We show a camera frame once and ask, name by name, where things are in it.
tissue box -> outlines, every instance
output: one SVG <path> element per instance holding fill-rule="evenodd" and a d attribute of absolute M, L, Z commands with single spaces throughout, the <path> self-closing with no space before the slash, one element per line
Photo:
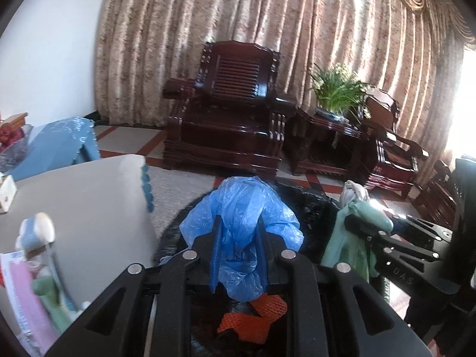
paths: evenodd
<path fill-rule="evenodd" d="M 12 176 L 2 176 L 0 181 L 0 213 L 6 213 L 17 193 L 17 186 Z"/>

wooden armchair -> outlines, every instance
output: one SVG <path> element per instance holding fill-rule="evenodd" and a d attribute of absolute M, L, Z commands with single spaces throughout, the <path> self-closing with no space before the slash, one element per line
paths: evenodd
<path fill-rule="evenodd" d="M 354 149 L 353 177 L 368 189 L 401 191 L 406 199 L 418 173 L 417 160 L 428 153 L 419 144 L 396 134 L 398 103 L 378 88 L 367 92 L 371 119 L 360 119 L 362 139 Z"/>
<path fill-rule="evenodd" d="M 420 189 L 413 206 L 422 219 L 452 229 L 455 222 L 456 200 L 455 185 L 448 165 L 439 160 L 433 167 L 436 174 Z"/>
<path fill-rule="evenodd" d="M 273 179 L 296 97 L 277 94 L 279 53 L 256 44 L 206 43 L 197 79 L 171 79 L 164 167 L 193 162 Z"/>

beige patterned curtain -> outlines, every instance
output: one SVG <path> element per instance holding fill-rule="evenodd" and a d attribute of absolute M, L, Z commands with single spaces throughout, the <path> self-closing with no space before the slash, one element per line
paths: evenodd
<path fill-rule="evenodd" d="M 399 134 L 432 156 L 425 173 L 442 149 L 432 137 L 449 129 L 463 35 L 471 36 L 461 16 L 455 29 L 454 15 L 432 0 L 105 0 L 98 111 L 111 124 L 165 125 L 172 103 L 162 87 L 195 77 L 204 42 L 254 42 L 281 53 L 278 88 L 302 107 L 315 106 L 313 63 L 345 63 L 388 91 L 402 107 Z"/>

blue plastic bag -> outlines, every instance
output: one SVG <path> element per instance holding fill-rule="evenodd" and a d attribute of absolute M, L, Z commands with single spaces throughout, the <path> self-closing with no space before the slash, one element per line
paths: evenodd
<path fill-rule="evenodd" d="M 210 233 L 216 215 L 223 219 L 222 252 L 218 280 L 228 296 L 248 302 L 263 293 L 255 268 L 253 243 L 261 215 L 267 232 L 284 238 L 286 247 L 298 251 L 304 240 L 294 213 L 278 194 L 258 177 L 230 177 L 204 197 L 180 224 L 189 247 L 197 236 Z"/>

red object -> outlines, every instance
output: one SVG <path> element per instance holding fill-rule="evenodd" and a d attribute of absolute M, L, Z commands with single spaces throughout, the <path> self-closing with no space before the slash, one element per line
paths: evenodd
<path fill-rule="evenodd" d="M 270 332 L 271 321 L 267 318 L 255 317 L 242 313 L 226 313 L 221 320 L 217 332 L 233 329 L 238 339 L 263 345 Z"/>
<path fill-rule="evenodd" d="M 8 145 L 11 145 L 17 142 L 19 139 L 25 137 L 25 133 L 23 133 L 22 129 L 16 129 L 10 133 L 10 141 L 8 141 Z"/>
<path fill-rule="evenodd" d="M 11 138 L 11 132 L 13 131 L 10 124 L 6 123 L 0 127 L 0 143 L 6 144 Z"/>
<path fill-rule="evenodd" d="M 3 282 L 3 274 L 1 273 L 1 268 L 0 268 L 0 286 L 5 287 L 5 282 Z"/>
<path fill-rule="evenodd" d="M 9 123 L 2 125 L 0 127 L 0 153 L 23 137 L 25 137 L 25 133 L 21 128 L 14 130 Z"/>
<path fill-rule="evenodd" d="M 221 320 L 217 332 L 233 329 L 240 341 L 264 344 L 270 326 L 287 312 L 287 303 L 279 295 L 262 294 L 250 304 L 261 317 L 242 313 L 227 313 Z"/>
<path fill-rule="evenodd" d="M 264 318 L 272 322 L 279 320 L 287 313 L 287 303 L 279 295 L 262 294 L 261 297 L 251 301 L 253 308 Z"/>

